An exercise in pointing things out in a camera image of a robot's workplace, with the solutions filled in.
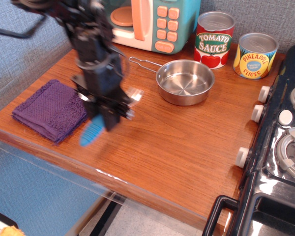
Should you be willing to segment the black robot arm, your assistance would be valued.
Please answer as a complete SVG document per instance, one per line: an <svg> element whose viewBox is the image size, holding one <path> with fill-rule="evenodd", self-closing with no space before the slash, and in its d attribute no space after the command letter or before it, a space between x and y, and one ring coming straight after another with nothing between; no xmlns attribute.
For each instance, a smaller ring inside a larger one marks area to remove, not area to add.
<svg viewBox="0 0 295 236"><path fill-rule="evenodd" d="M112 40L113 27L100 0L13 0L25 11L48 15L64 27L81 74L71 78L90 119L101 115L107 131L121 117L131 118L131 99L120 84L122 52Z"/></svg>

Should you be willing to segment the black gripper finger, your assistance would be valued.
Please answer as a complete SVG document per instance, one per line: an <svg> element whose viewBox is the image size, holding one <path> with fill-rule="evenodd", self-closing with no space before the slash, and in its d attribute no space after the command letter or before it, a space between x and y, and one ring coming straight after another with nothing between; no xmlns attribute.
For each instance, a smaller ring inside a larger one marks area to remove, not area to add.
<svg viewBox="0 0 295 236"><path fill-rule="evenodd" d="M90 120L99 115L99 108L96 100L83 101L83 105Z"/></svg>
<svg viewBox="0 0 295 236"><path fill-rule="evenodd" d="M116 107L101 106L101 114L107 131L111 131L120 122L120 115Z"/></svg>

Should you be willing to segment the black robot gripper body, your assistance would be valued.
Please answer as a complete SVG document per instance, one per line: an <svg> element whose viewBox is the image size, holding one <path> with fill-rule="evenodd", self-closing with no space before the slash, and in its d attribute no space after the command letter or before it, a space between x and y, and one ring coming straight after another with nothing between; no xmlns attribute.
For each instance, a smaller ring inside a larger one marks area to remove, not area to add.
<svg viewBox="0 0 295 236"><path fill-rule="evenodd" d="M78 54L77 66L82 75L72 77L76 91L91 97L112 97L121 88L123 72L120 54L104 54L101 57Z"/></svg>

